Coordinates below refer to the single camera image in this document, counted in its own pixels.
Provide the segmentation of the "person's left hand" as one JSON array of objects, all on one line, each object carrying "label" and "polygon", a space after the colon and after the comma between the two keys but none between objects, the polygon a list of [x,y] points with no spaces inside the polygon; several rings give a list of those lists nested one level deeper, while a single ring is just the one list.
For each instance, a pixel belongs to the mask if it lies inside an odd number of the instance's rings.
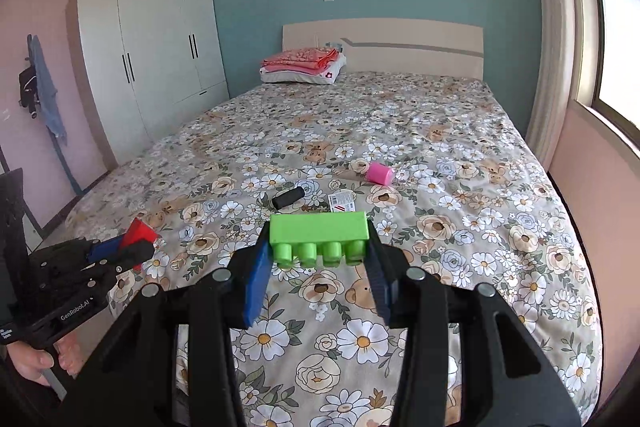
[{"label": "person's left hand", "polygon": [[49,383],[43,376],[43,371],[52,369],[54,362],[58,362],[68,375],[75,377],[86,361],[76,333],[69,333],[62,337],[54,344],[54,349],[58,354],[56,357],[46,350],[34,349],[23,341],[11,343],[6,347],[17,373],[28,381],[47,387]]}]

